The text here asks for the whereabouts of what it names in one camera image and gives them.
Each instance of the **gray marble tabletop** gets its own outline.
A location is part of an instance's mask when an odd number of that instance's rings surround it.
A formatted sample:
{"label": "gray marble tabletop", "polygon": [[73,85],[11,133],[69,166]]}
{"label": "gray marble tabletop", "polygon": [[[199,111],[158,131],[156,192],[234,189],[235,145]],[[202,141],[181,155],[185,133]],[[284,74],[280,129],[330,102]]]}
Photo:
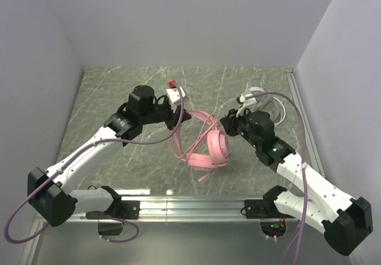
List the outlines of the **gray marble tabletop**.
{"label": "gray marble tabletop", "polygon": [[[217,118],[223,117],[229,109],[237,108],[235,98],[245,90],[247,82],[291,96],[283,68],[89,67],[85,70],[59,159],[85,143],[128,100],[135,86],[147,84],[155,89],[156,96],[160,96],[165,94],[171,80],[176,80],[186,91],[189,110],[204,110],[214,113]],[[299,121],[292,106],[285,103],[285,107],[286,119],[276,128],[276,133],[299,150],[302,142]],[[197,119],[183,124],[183,146],[196,139],[201,125]],[[136,139],[148,141],[166,135],[168,130],[164,124],[153,124],[145,126]],[[263,195],[275,185],[288,186],[287,180],[258,161],[254,149],[241,137],[229,138],[229,144],[231,157],[227,166],[202,182],[197,180],[204,173],[179,161],[171,153],[168,143],[163,142],[147,146],[127,145],[84,178],[79,189],[108,185],[151,195]]]}

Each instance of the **robotic arm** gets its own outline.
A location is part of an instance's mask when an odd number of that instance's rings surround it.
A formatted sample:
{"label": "robotic arm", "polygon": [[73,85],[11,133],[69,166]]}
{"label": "robotic arm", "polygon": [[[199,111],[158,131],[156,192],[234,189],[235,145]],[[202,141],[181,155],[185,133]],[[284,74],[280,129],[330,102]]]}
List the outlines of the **robotic arm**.
{"label": "robotic arm", "polygon": [[[268,113],[246,109],[243,115],[237,116],[237,110],[232,109],[221,123],[229,136],[240,135],[252,145],[264,165],[304,191],[302,158],[275,135],[274,123]],[[305,166],[305,174],[309,197],[306,223],[321,232],[338,253],[349,255],[373,231],[369,202],[363,197],[354,199],[342,192],[309,165]],[[281,186],[269,190],[263,199],[269,213],[302,217],[303,198]],[[253,215],[246,209],[247,218]]]}
{"label": "robotic arm", "polygon": [[[94,190],[75,188],[107,156],[126,146],[118,142],[118,139],[134,139],[142,133],[143,125],[146,124],[165,122],[168,129],[172,130],[179,120],[179,97],[175,88],[167,89],[167,95],[156,98],[150,86],[135,87],[128,102],[111,115],[103,127],[79,149],[44,172],[35,168],[29,173],[28,195],[54,173],[61,172],[29,203],[51,226],[61,225],[73,214],[90,211],[101,211],[111,217],[121,218],[121,196],[109,186]],[[182,122],[190,118],[190,115],[184,113]],[[63,171],[62,166],[70,160],[72,163]]]}

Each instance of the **pink headphones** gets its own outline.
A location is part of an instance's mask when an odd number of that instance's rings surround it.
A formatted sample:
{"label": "pink headphones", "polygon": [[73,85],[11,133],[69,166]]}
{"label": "pink headphones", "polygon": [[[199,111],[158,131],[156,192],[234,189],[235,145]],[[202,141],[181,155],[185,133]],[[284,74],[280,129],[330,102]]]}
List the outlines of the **pink headphones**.
{"label": "pink headphones", "polygon": [[[226,134],[220,130],[219,120],[216,120],[212,114],[199,110],[189,110],[187,113],[204,122],[198,135],[198,139],[188,149],[183,151],[180,139],[180,127],[170,138],[169,144],[172,152],[178,159],[184,161],[187,165],[192,166],[195,170],[208,172],[208,174],[199,179],[200,182],[209,176],[213,170],[226,165],[230,153],[229,143]],[[202,133],[206,124],[209,125],[209,128]],[[205,138],[207,140],[209,154],[195,153],[195,151],[205,142]],[[173,140],[176,141],[177,151],[174,149]]]}

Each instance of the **pink ear cup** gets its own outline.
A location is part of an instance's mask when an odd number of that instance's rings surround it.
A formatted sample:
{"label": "pink ear cup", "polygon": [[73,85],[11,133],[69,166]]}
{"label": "pink ear cup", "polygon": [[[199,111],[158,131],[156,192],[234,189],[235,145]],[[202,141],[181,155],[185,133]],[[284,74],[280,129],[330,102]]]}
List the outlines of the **pink ear cup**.
{"label": "pink ear cup", "polygon": [[219,166],[225,166],[230,154],[229,141],[221,130],[208,132],[208,150],[212,160]]}
{"label": "pink ear cup", "polygon": [[188,165],[192,167],[201,168],[200,171],[209,172],[210,169],[218,168],[218,164],[212,159],[210,155],[193,153],[189,156]]}

